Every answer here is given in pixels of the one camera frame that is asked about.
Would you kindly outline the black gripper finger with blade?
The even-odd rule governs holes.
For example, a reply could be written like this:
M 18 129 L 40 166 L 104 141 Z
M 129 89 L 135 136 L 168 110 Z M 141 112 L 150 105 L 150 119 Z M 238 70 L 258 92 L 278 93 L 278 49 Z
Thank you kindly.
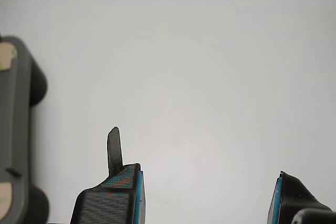
M 120 131 L 107 137 L 108 177 L 82 191 L 75 202 L 71 223 L 144 224 L 144 175 L 139 163 L 123 164 Z

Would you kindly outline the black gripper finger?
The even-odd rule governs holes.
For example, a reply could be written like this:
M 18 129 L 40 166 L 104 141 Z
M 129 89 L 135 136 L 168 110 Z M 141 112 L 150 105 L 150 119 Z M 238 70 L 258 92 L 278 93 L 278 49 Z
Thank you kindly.
M 335 211 L 319 202 L 298 178 L 281 171 L 267 223 L 335 223 Z

